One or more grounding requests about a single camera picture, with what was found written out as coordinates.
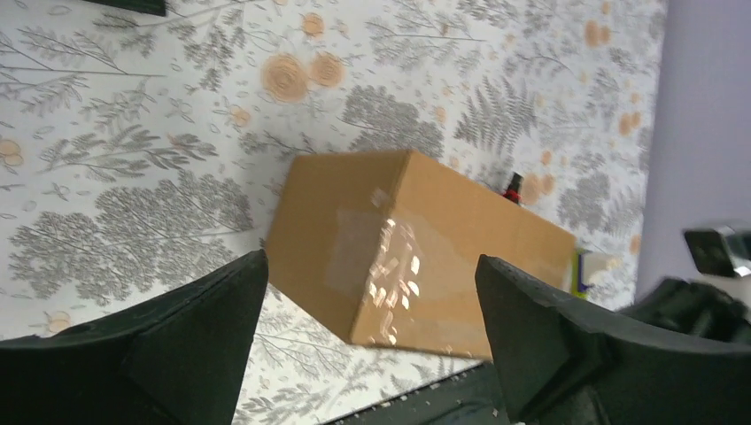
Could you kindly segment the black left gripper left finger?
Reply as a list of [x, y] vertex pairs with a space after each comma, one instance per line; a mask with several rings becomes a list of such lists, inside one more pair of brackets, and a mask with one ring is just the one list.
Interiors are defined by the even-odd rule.
[[2, 423], [231, 423], [267, 278], [252, 251], [55, 336], [4, 340]]

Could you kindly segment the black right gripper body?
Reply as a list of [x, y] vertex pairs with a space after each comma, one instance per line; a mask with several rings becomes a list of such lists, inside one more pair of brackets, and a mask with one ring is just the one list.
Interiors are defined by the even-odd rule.
[[749, 307], [708, 283], [665, 278], [622, 314], [681, 334], [750, 344]]

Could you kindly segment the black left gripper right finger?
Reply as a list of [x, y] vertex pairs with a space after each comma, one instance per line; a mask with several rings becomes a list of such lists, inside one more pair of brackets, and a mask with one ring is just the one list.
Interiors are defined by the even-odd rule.
[[486, 255], [475, 279], [510, 421], [749, 423], [750, 344], [637, 321]]

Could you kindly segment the red black utility knife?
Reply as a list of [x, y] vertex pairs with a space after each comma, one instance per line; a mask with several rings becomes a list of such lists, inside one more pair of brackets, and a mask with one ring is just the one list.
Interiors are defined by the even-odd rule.
[[510, 200], [514, 204], [519, 205], [522, 199], [520, 194], [522, 183], [523, 177], [518, 173], [513, 173], [509, 184], [507, 185], [505, 191], [502, 193], [502, 196], [505, 199]]

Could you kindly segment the brown cardboard express box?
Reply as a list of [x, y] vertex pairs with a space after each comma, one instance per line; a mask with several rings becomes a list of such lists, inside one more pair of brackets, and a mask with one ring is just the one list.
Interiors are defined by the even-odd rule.
[[470, 359], [492, 355], [479, 257], [560, 286], [575, 246], [418, 151], [296, 157], [266, 240], [271, 284], [344, 342]]

